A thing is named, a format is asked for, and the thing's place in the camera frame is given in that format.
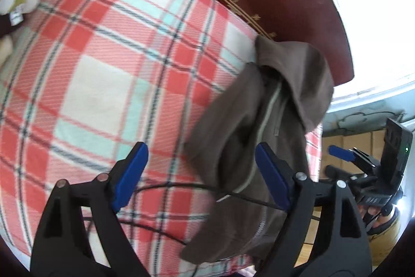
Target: brown jacket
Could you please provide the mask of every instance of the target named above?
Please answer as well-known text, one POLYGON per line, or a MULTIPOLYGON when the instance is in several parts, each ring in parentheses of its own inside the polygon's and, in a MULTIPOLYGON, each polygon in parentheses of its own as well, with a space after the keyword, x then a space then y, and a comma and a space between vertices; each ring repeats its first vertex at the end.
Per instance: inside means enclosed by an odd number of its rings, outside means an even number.
MULTIPOLYGON (((322 120, 333 95, 324 57, 300 42, 255 42, 257 62, 206 110, 185 153, 203 183, 273 202, 254 160, 266 141, 294 171, 308 173, 306 139, 322 120)), ((216 196, 207 220, 181 257, 193 264, 247 253, 264 259, 285 213, 237 198, 216 196)))

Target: blue gripper pad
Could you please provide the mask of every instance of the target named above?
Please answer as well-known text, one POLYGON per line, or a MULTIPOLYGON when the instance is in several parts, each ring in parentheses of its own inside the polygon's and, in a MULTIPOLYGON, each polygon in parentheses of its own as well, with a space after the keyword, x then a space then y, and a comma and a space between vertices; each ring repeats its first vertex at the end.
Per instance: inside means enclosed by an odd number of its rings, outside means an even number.
POLYGON ((113 193, 111 206, 115 213, 128 204, 148 159, 147 145, 138 142, 124 160, 117 161, 109 173, 113 193))
POLYGON ((356 159, 356 157, 353 154, 353 151, 337 147, 333 144, 329 146, 327 150, 331 156, 337 157, 344 161, 353 162, 356 159))
POLYGON ((294 190, 294 171, 279 159, 266 142, 261 142, 255 149, 255 161, 271 196, 281 210, 288 212, 291 208, 291 196, 294 190))

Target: white tag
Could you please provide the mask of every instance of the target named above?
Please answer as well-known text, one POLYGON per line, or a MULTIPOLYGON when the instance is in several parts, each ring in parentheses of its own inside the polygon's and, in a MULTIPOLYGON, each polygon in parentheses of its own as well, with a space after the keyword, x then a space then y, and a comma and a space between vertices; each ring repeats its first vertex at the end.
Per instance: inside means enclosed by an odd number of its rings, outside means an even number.
POLYGON ((20 6, 17 6, 12 12, 10 12, 10 23, 12 26, 16 26, 23 21, 23 15, 20 9, 20 6))

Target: checkered fabric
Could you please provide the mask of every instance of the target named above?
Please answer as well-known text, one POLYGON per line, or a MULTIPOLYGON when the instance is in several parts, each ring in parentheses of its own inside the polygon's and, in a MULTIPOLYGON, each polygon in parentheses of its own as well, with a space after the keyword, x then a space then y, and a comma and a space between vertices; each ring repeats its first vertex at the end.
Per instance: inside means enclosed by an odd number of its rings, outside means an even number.
MULTIPOLYGON (((206 107, 254 58, 255 32, 215 0, 41 0, 0 72, 0 229, 30 255, 58 179, 89 181, 135 142, 150 150, 140 186, 198 182, 183 142, 206 107)), ((307 136, 316 177, 321 128, 307 136)), ((224 276, 246 256, 198 267, 182 245, 213 203, 209 192, 148 190, 118 214, 152 276, 224 276)), ((90 242, 105 263, 98 237, 90 242)))

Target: gray cloth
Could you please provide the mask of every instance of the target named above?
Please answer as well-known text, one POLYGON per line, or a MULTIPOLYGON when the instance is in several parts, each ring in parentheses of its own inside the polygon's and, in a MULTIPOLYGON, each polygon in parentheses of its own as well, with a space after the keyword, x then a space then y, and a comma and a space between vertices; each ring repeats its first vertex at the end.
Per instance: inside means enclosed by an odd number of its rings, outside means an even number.
MULTIPOLYGON (((325 58, 310 44, 258 36, 255 47, 257 63, 247 64, 207 108, 185 154, 203 183, 272 203, 254 161, 255 146, 266 141, 294 171, 308 173, 305 134, 321 122, 334 83, 325 58)), ((213 205, 181 257, 193 264, 240 254, 265 259, 285 217, 283 211, 226 198, 213 205)))

